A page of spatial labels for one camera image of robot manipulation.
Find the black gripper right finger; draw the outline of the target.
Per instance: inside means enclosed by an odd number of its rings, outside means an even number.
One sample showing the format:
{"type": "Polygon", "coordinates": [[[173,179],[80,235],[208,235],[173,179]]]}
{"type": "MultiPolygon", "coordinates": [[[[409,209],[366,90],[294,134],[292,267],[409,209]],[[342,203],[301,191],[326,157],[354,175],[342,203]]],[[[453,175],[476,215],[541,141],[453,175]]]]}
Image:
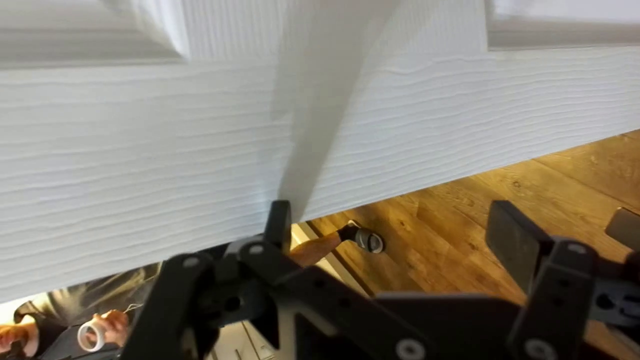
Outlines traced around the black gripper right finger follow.
{"type": "Polygon", "coordinates": [[[508,200],[487,212],[486,243],[526,292],[508,333],[515,360],[588,360],[603,349],[585,341],[589,321],[628,348],[640,341],[638,265],[602,258],[585,241],[554,237],[508,200]]]}

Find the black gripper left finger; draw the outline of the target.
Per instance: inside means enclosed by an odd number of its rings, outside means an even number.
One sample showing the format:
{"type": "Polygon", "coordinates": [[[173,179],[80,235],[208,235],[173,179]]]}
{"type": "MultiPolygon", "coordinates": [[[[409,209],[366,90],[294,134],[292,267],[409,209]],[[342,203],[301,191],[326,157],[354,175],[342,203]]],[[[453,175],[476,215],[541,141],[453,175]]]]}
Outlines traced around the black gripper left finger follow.
{"type": "Polygon", "coordinates": [[[228,324],[250,321],[277,360],[397,360],[412,335],[387,307],[284,253],[289,203],[258,235],[170,258],[120,360],[204,360],[228,324]]]}

